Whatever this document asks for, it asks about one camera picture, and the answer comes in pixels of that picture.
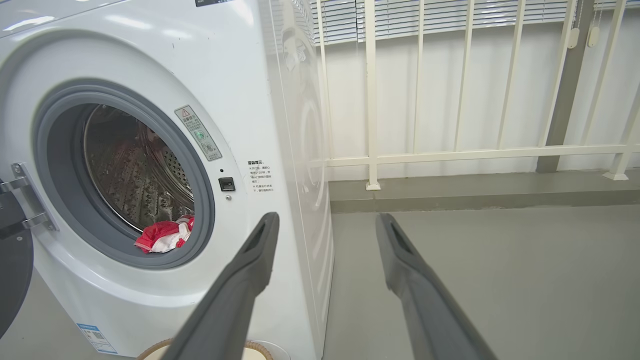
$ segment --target washing machine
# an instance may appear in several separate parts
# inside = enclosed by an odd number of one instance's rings
[[[333,238],[318,83],[305,0],[0,1],[0,178],[35,268],[97,351],[135,357],[173,337],[276,211],[248,337],[278,360],[322,357]],[[182,247],[134,246],[184,215]]]

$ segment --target stainless steel drum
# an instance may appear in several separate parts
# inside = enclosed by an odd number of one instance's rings
[[[138,119],[98,105],[86,121],[83,142],[94,187],[134,229],[193,214],[193,193],[180,163]]]

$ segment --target concrete floor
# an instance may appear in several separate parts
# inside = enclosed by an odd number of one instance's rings
[[[413,359],[375,216],[333,216],[324,360]],[[640,358],[640,206],[394,216],[499,359]],[[121,359],[94,351],[37,273],[0,358]]]

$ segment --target white wall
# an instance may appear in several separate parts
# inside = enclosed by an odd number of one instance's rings
[[[600,43],[588,48],[566,143],[576,143],[604,53],[612,12],[602,17]],[[548,115],[561,23],[524,26],[505,147],[536,146]],[[425,35],[422,55],[418,152],[452,151],[464,31]],[[461,126],[461,150],[495,148],[511,56],[513,26],[475,29]],[[380,154],[413,151],[417,37],[379,40],[378,148]],[[640,11],[628,10],[595,117],[593,143],[618,143],[640,82]],[[332,136],[336,158],[366,156],[365,44],[326,47]],[[563,156],[560,169],[605,168],[608,156]],[[379,166],[379,177],[439,176],[535,171],[537,158],[441,161]],[[632,165],[640,165],[634,156]],[[331,180],[366,179],[367,167],[330,168]]]

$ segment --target blue label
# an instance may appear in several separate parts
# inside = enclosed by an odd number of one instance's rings
[[[83,323],[79,323],[79,324],[76,324],[76,325],[78,325],[78,327],[79,327],[80,329],[87,329],[87,330],[93,330],[93,331],[100,331],[100,330],[98,330],[98,327],[97,327],[97,326],[93,326],[93,325],[85,325],[85,324],[83,324]]]
[[[84,334],[87,340],[95,347],[97,352],[103,352],[106,354],[118,354],[116,349],[111,346],[109,341],[102,335],[102,332],[97,326],[86,325],[83,323],[76,323],[80,328],[80,331]]]

